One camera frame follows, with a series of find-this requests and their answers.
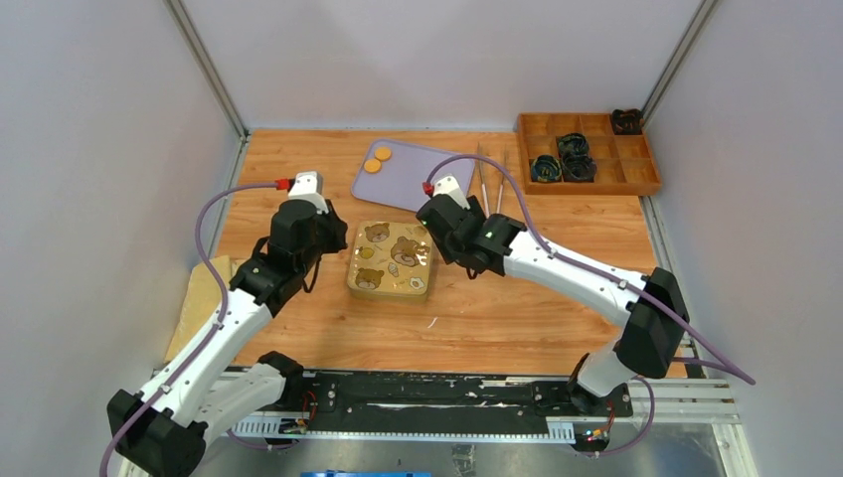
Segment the rolled green blue tie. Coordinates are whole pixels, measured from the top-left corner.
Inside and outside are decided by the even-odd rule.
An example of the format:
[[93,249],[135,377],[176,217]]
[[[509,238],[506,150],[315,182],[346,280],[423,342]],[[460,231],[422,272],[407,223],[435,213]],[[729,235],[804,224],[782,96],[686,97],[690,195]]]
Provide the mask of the rolled green blue tie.
[[588,156],[590,146],[586,137],[578,132],[569,133],[556,138],[559,155],[562,158],[568,156]]

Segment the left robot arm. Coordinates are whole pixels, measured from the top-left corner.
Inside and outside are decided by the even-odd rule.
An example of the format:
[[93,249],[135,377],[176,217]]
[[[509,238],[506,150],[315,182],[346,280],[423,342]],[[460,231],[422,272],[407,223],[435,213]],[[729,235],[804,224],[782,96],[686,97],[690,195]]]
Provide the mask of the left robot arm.
[[240,349],[298,292],[321,257],[346,248],[347,224],[331,202],[291,197],[274,214],[270,233],[224,286],[221,303],[192,341],[142,389],[118,391],[107,406],[112,439],[100,462],[107,473],[117,452],[151,476],[189,476],[208,447],[236,423],[270,403],[297,408],[302,368],[271,352],[243,376],[214,383]]

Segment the lavender plastic tray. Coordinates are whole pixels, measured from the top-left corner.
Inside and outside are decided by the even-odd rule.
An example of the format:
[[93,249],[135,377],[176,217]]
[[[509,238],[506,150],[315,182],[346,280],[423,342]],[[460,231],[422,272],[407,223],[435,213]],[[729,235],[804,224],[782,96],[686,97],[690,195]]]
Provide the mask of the lavender plastic tray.
[[[381,168],[368,172],[365,164],[376,159],[380,148],[390,150]],[[416,212],[427,200],[422,183],[431,170],[457,152],[414,143],[380,138],[371,143],[351,184],[351,195],[359,200]]]

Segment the round yellow cookie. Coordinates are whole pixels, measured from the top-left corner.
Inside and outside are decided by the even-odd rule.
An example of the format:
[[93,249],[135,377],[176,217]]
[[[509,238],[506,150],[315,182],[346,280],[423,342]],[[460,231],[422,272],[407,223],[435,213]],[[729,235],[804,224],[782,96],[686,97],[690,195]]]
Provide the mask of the round yellow cookie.
[[382,162],[376,158],[367,159],[363,163],[363,170],[368,174],[376,174],[382,169]]
[[378,161],[388,161],[392,158],[393,151],[388,146],[380,146],[374,150],[373,157]]

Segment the metal tongs grey handle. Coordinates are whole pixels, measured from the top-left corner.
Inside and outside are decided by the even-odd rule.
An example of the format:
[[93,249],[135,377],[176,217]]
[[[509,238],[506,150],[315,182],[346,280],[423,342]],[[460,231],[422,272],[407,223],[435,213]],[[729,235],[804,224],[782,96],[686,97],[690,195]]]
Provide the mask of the metal tongs grey handle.
[[[476,145],[476,154],[477,155],[488,157],[488,158],[491,159],[491,155],[489,154],[489,152],[490,152],[490,150],[485,148],[481,142],[477,143],[477,145]],[[505,146],[502,147],[502,149],[500,151],[500,161],[499,161],[504,169],[506,169],[508,158],[509,158],[509,151],[508,151],[508,147],[505,145]],[[490,187],[489,187],[490,181],[487,179],[487,174],[486,174],[485,169],[484,169],[484,167],[485,167],[484,164],[485,163],[482,162],[482,161],[478,162],[477,163],[477,170],[479,172],[480,190],[481,190],[481,196],[482,196],[482,199],[483,199],[483,204],[484,204],[487,215],[491,215],[492,209],[491,209],[491,206],[490,206],[489,194],[488,194],[489,189],[490,189]],[[495,204],[495,210],[494,210],[495,214],[500,214],[502,212],[501,209],[502,209],[502,205],[503,205],[503,198],[504,198],[504,191],[505,191],[506,183],[507,183],[507,180],[501,174],[500,178],[499,178],[499,181],[498,181],[498,187],[497,187],[497,198],[496,198],[496,204]]]

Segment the gold cookie tin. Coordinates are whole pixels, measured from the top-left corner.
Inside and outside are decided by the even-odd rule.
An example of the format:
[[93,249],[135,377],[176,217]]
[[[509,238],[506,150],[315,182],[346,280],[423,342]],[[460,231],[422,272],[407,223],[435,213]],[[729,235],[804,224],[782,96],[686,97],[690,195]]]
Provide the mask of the gold cookie tin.
[[393,286],[379,288],[360,288],[355,283],[349,287],[351,296],[370,301],[384,301],[390,303],[424,303],[428,297],[428,288],[413,288],[410,286]]

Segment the silver tin lid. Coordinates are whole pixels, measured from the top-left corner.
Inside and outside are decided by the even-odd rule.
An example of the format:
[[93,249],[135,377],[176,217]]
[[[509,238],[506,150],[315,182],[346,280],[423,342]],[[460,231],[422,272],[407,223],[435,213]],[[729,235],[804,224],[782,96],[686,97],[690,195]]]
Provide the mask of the silver tin lid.
[[357,228],[347,285],[429,288],[432,239],[419,224],[365,221]]

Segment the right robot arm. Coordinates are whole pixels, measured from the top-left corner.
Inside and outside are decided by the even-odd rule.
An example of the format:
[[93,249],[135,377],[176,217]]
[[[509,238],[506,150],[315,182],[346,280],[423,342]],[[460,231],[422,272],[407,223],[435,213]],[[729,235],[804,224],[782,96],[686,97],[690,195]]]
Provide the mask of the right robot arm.
[[568,401],[593,414],[633,377],[663,379],[688,319],[675,276],[656,267],[648,276],[614,269],[534,234],[501,214],[485,216],[475,197],[435,195],[417,218],[447,263],[470,276],[491,271],[538,283],[597,311],[621,327],[614,342],[585,354],[568,383]]

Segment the aluminium frame rail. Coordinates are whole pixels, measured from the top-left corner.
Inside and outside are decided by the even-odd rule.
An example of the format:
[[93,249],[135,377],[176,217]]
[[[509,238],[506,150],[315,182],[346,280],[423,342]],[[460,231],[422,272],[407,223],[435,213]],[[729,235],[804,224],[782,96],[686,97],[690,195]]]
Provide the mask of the aluminium frame rail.
[[233,128],[241,142],[245,142],[249,135],[249,128],[235,105],[214,60],[212,59],[201,34],[192,19],[187,5],[182,0],[164,0],[175,25],[185,41],[214,97],[223,111],[229,125]]

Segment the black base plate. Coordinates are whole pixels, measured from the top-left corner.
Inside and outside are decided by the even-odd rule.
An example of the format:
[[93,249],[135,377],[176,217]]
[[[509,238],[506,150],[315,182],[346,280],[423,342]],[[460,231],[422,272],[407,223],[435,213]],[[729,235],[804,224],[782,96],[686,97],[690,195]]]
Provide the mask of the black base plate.
[[565,423],[633,415],[628,387],[581,410],[565,377],[310,370],[295,397],[238,423],[240,436],[551,438]]

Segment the rolled dark tie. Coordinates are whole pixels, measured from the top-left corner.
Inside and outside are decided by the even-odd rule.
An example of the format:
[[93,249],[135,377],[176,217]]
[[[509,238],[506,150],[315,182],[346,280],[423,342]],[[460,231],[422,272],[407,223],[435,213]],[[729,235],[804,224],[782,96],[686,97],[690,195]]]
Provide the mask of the rolled dark tie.
[[597,166],[587,154],[568,155],[562,159],[562,176],[565,182],[593,183]]

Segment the wooden compartment tray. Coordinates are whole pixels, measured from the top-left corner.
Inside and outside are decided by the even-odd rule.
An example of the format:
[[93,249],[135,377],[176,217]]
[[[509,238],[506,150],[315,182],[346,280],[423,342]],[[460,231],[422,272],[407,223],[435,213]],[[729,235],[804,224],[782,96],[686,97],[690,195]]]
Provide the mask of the wooden compartment tray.
[[[580,183],[535,181],[532,163],[542,155],[558,156],[558,139],[569,133],[585,136],[596,163],[594,179]],[[662,186],[647,136],[615,134],[607,113],[522,112],[516,121],[516,135],[527,194],[652,196]]]

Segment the rolled dark tie corner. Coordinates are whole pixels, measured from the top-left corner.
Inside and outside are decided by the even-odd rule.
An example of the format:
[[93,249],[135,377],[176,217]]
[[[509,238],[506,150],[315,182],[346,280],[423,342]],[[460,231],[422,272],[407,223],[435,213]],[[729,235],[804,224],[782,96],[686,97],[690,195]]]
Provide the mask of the rolled dark tie corner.
[[640,109],[614,109],[609,119],[612,133],[616,136],[643,133],[643,112]]

